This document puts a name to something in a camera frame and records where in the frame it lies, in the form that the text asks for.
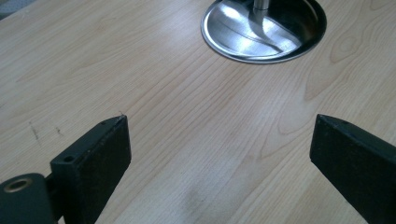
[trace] wooden table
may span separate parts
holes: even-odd
[[[319,0],[296,60],[225,59],[213,0],[37,0],[0,21],[0,177],[128,116],[132,163],[97,223],[365,223],[309,160],[317,113],[396,145],[396,1]]]

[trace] screw hole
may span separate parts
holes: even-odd
[[[70,162],[70,161],[73,161],[73,160],[74,160],[74,157],[72,157],[72,156],[68,156],[68,157],[64,158],[65,162]]]
[[[22,178],[13,181],[12,183],[8,184],[4,191],[6,193],[14,193],[23,189],[26,189],[32,184],[33,180],[31,178]]]

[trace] small scratch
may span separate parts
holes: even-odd
[[[29,13],[29,10],[24,10],[22,13],[22,21],[25,21],[25,16]]]
[[[38,137],[37,130],[35,129],[35,127],[33,127],[32,121],[29,121],[29,126],[30,126],[30,129],[32,129],[33,134],[35,135],[35,140],[36,140],[37,143],[41,146],[41,143],[40,143],[40,140],[39,140],[39,137]]]
[[[33,125],[32,125],[32,121],[29,121],[29,125],[30,125],[30,128],[32,129],[33,134],[35,135],[35,140],[38,141],[38,134],[37,134],[37,131],[35,130],[35,128],[33,127]]]
[[[58,127],[55,127],[55,129],[56,129],[56,132],[57,132],[60,136],[64,136],[64,135],[61,133],[61,130],[60,130]]]

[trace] light wood surface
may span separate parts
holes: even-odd
[[[252,65],[205,44],[212,0],[37,0],[0,21],[1,181],[122,113],[133,159],[97,223],[365,223],[308,153],[317,113],[396,145],[396,1],[318,2],[315,49]]]

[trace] black block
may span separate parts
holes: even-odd
[[[94,223],[130,162],[125,116],[99,123],[53,159],[52,178],[64,198],[65,222]]]
[[[310,158],[369,223],[396,223],[396,147],[318,115]]]

